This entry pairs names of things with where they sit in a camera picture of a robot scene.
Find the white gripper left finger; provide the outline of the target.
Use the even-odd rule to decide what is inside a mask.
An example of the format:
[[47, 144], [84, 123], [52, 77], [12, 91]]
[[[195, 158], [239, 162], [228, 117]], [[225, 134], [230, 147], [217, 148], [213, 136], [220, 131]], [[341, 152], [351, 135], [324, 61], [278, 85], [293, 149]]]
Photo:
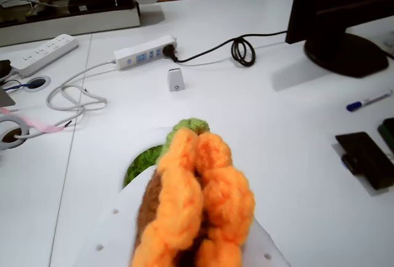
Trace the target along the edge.
[[112, 200], [82, 247], [77, 266], [129, 265], [139, 207], [152, 175], [152, 171], [142, 172]]

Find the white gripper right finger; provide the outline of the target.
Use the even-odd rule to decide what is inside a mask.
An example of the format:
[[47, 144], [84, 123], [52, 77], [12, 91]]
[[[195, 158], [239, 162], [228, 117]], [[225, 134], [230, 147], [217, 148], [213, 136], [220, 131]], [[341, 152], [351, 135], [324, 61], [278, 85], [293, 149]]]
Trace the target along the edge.
[[243, 266], [288, 267], [289, 262], [257, 220], [252, 222], [243, 245]]

